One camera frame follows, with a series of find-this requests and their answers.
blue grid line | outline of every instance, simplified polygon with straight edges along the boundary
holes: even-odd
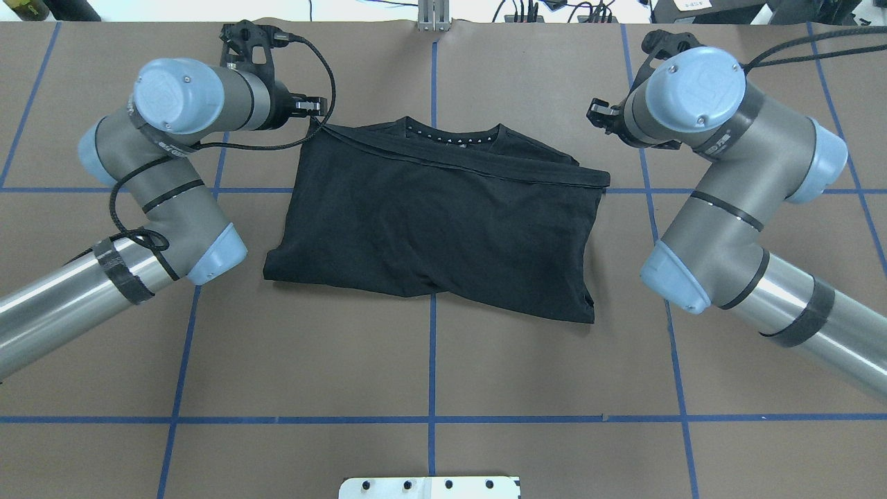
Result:
[[[230,132],[225,132],[222,135],[222,141],[228,142],[228,137],[231,135]],[[228,154],[228,147],[221,147],[219,151],[219,163],[216,166],[216,181],[213,183],[213,197],[216,199],[219,198],[219,189],[222,187],[222,172],[224,171],[224,158]]]
[[[180,416],[182,424],[427,424],[427,416]],[[887,421],[887,413],[762,413],[593,416],[435,416],[436,424],[768,423]],[[0,424],[170,424],[169,416],[0,416]]]
[[[437,294],[431,295],[430,326],[428,328],[428,476],[437,474],[436,414],[437,414]]]
[[[12,144],[9,146],[9,154],[6,155],[6,162],[3,165],[3,171],[0,171],[0,187],[3,187],[3,184],[6,182],[6,176],[9,175],[9,169],[12,166],[12,159],[15,157],[15,149],[19,146],[19,140],[21,140],[21,134],[25,131],[25,123],[27,123],[27,117],[31,114],[31,106],[34,105],[34,99],[37,97],[37,90],[40,89],[40,82],[43,80],[43,73],[46,72],[46,66],[50,62],[50,56],[52,55],[52,49],[55,47],[56,39],[59,37],[59,31],[61,30],[61,23],[56,22],[55,28],[52,30],[52,36],[50,37],[50,43],[46,46],[46,53],[43,55],[43,62],[40,63],[40,70],[37,71],[37,78],[34,80],[34,86],[31,87],[31,94],[27,96],[27,103],[25,104],[25,110],[21,113],[21,120],[19,120],[19,128],[15,131],[15,136],[12,138]]]
[[[807,34],[813,36],[813,25],[810,22],[807,22]],[[820,51],[816,47],[816,42],[810,42],[810,46],[813,50],[814,55],[819,55]],[[832,120],[835,121],[835,129],[837,130],[837,135],[844,142],[847,141],[847,138],[844,136],[844,129],[841,127],[841,120],[837,117],[837,110],[835,109],[835,103],[832,101],[831,92],[828,91],[828,81],[826,81],[826,74],[822,70],[822,62],[817,59],[816,60],[816,71],[820,75],[820,83],[822,84],[822,92],[826,96],[826,103],[828,104],[828,111],[832,115]],[[875,244],[875,251],[877,251],[878,259],[881,260],[881,269],[884,272],[884,275],[887,276],[887,257],[884,256],[883,246],[881,245],[881,238],[878,237],[878,231],[875,229],[875,221],[872,219],[872,212],[868,209],[868,202],[866,201],[866,196],[860,192],[862,190],[862,184],[860,183],[859,173],[856,171],[856,166],[853,164],[853,157],[850,154],[849,148],[847,151],[847,168],[850,169],[850,174],[853,177],[853,184],[856,186],[858,190],[858,196],[860,197],[860,204],[862,205],[862,211],[866,216],[866,223],[868,224],[868,230],[872,234],[872,240]]]
[[[169,424],[153,416],[0,416],[0,424]]]
[[[102,193],[108,194],[111,187],[0,187],[0,193],[38,193],[38,194],[70,194],[70,193]]]
[[[677,415],[594,416],[438,416],[439,424],[592,424],[592,423],[680,423]]]
[[[188,317],[188,330],[184,335],[184,348],[182,349],[182,363],[178,368],[178,381],[176,382],[176,397],[173,399],[172,416],[169,421],[169,433],[167,434],[167,446],[163,452],[163,465],[161,478],[157,486],[157,499],[162,499],[166,494],[166,481],[169,476],[169,465],[172,462],[172,449],[176,443],[176,428],[178,426],[178,413],[182,406],[182,392],[184,391],[184,376],[188,371],[188,359],[191,356],[191,341],[194,336],[194,324],[197,322],[197,301],[200,299],[201,286],[194,287],[194,296],[191,302],[191,314]]]
[[[179,424],[427,424],[426,416],[182,416]]]
[[[219,194],[292,194],[292,187],[213,187]],[[692,187],[608,187],[606,194],[690,194]],[[34,193],[34,194],[108,194],[111,187],[0,187],[0,193]],[[855,194],[887,194],[887,189],[826,189],[824,194],[855,195]]]
[[[218,193],[225,194],[292,194],[292,187],[218,187]]]
[[[431,44],[431,126],[437,127],[437,42]],[[437,294],[432,293],[428,314],[428,476],[437,474]]]
[[[222,142],[227,142],[229,132],[222,135]],[[228,149],[222,147],[219,149],[219,159],[216,164],[216,179],[213,181],[213,187],[210,191],[213,198],[219,197],[219,186],[222,183],[222,175],[224,173],[224,160]],[[184,392],[184,379],[188,373],[188,360],[191,358],[191,344],[194,338],[194,325],[197,323],[197,302],[200,300],[200,292],[202,286],[194,287],[193,300],[191,302],[191,313],[188,316],[188,329],[184,335],[184,348],[182,349],[182,363],[178,368],[178,381],[176,382],[176,396],[172,404],[172,417],[169,421],[169,432],[167,434],[167,445],[163,452],[163,465],[161,467],[161,477],[157,485],[157,499],[163,499],[166,494],[166,482],[169,477],[169,467],[172,464],[172,451],[176,445],[176,429],[178,427],[179,411],[182,407],[182,393]]]
[[[625,24],[619,26],[622,31],[622,49],[625,56],[625,74],[628,77],[628,86],[629,88],[631,88],[633,84],[633,75],[632,56],[631,52],[629,51],[628,44],[628,31],[625,29]],[[653,204],[653,191],[652,186],[650,185],[650,175],[647,167],[647,155],[644,153],[643,149],[639,149],[638,156],[640,158],[640,171],[644,177],[644,189],[647,195],[647,211],[650,218],[650,231],[653,235],[653,241],[656,242],[659,240],[659,228],[656,226]],[[693,458],[693,441],[690,439],[690,424],[687,422],[687,404],[684,401],[684,385],[680,375],[678,342],[675,340],[674,336],[674,323],[671,320],[671,306],[669,305],[667,300],[664,300],[663,302],[665,303],[665,315],[668,319],[668,334],[669,342],[671,343],[671,367],[674,372],[674,384],[678,396],[678,409],[680,412],[681,420],[680,427],[684,435],[684,452],[687,456],[687,475],[690,480],[690,493],[693,499],[699,499],[699,485],[696,480],[696,464]]]

silver metal tube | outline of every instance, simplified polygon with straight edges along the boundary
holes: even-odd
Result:
[[[887,318],[841,291],[826,325],[797,349],[887,400]]]
[[[149,250],[129,239],[114,246],[152,292],[172,283]],[[131,305],[92,253],[0,298],[0,380]]]
[[[807,307],[813,294],[813,277],[770,255],[757,286],[731,312],[765,335],[787,328]]]

folded t-shirt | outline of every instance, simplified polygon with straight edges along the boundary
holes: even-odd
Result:
[[[327,125],[302,145],[264,277],[415,297],[450,291],[593,322],[583,252],[606,171],[498,125]]]

black cable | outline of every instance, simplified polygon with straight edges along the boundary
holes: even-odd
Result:
[[[363,0],[364,2],[373,2],[375,4],[391,4],[398,5],[401,7],[418,7],[419,4],[408,4],[406,2],[391,2],[389,0]]]
[[[290,142],[289,144],[281,144],[279,146],[248,146],[246,144],[231,144],[227,142],[208,142],[206,144],[195,144],[193,146],[194,149],[200,150],[207,147],[228,147],[229,149],[243,149],[247,151],[279,151],[280,149],[288,149],[289,147],[296,147],[300,144],[308,142],[309,140],[313,139],[315,135],[318,134],[320,129],[326,126],[326,122],[329,121],[330,116],[333,115],[333,109],[335,109],[335,77],[333,76],[333,70],[330,68],[329,63],[326,62],[324,56],[320,53],[318,48],[314,46],[313,43],[309,42],[307,39],[301,36],[293,35],[292,33],[288,33],[288,35],[290,42],[304,44],[309,49],[311,49],[311,51],[314,52],[314,55],[318,56],[318,59],[320,59],[320,63],[324,65],[326,73],[330,77],[330,107],[326,110],[326,115],[322,120],[320,120],[318,127],[314,129],[313,132],[309,133],[301,139],[296,140],[295,142]]]
[[[588,19],[586,19],[585,22],[600,22],[600,23],[610,22],[610,21],[607,21],[607,17],[609,16],[610,18],[612,18],[613,11],[610,10],[609,7],[610,7],[610,5],[614,4],[615,2],[616,2],[616,0],[610,0],[609,4],[604,4],[604,0],[600,0],[597,7],[594,8],[594,12],[592,13],[592,15],[588,16]]]
[[[158,164],[163,164],[167,161],[170,161],[172,158],[164,156],[162,158],[156,159],[152,162],[143,164],[142,166],[136,168],[130,173],[126,174],[120,180],[114,183],[114,187],[111,188],[111,195],[108,198],[108,213],[111,215],[111,222],[114,223],[114,226],[117,227],[117,230],[120,231],[117,234],[112,235],[109,239],[111,241],[117,241],[118,239],[122,239],[124,237],[130,238],[134,243],[138,244],[143,248],[149,249],[151,252],[165,251],[169,249],[169,239],[166,238],[165,235],[145,228],[138,229],[128,229],[121,221],[120,217],[117,215],[117,194],[120,193],[120,190],[123,188],[123,185],[135,178],[137,175],[144,173],[145,171],[157,166]],[[85,251],[82,251],[76,257],[68,260],[68,263],[73,262],[79,257],[84,255],[89,255],[92,252],[92,248],[89,248]]]
[[[818,60],[818,59],[830,59],[833,57],[839,57],[844,55],[853,55],[874,51],[883,51],[887,50],[887,44],[881,45],[871,45],[868,47],[860,47],[857,49],[848,49],[843,51],[832,51],[818,54],[805,55],[800,57],[791,57],[786,59],[777,59],[764,62],[764,59],[772,56],[776,52],[784,51],[790,47],[794,47],[802,44],[809,44],[812,42],[818,42],[819,40],[828,40],[829,38],[839,38],[843,36],[861,36],[861,35],[877,35],[887,33],[887,27],[885,26],[870,26],[865,28],[849,28],[849,29],[838,29],[837,31],[829,31],[827,33],[820,33],[818,35],[813,36],[802,36],[800,38],[795,38],[794,40],[789,40],[784,44],[778,44],[770,49],[767,49],[761,52],[755,59],[749,61],[748,64],[742,66],[745,74],[747,75],[752,69],[755,67],[766,67],[766,66],[776,66],[778,64],[789,64],[790,62],[803,62],[807,60]]]
[[[588,16],[591,17],[594,5],[592,5],[591,2],[579,2],[579,4],[573,6],[573,12],[569,13],[569,17],[567,18],[568,23],[573,20],[573,15],[576,14],[576,11],[579,10],[579,7],[583,6],[588,7]]]
[[[496,22],[496,18],[498,17],[498,12],[502,10],[502,5],[505,5],[506,0],[502,0],[499,2],[499,7],[496,7],[496,13],[493,14],[493,20],[490,22]]]

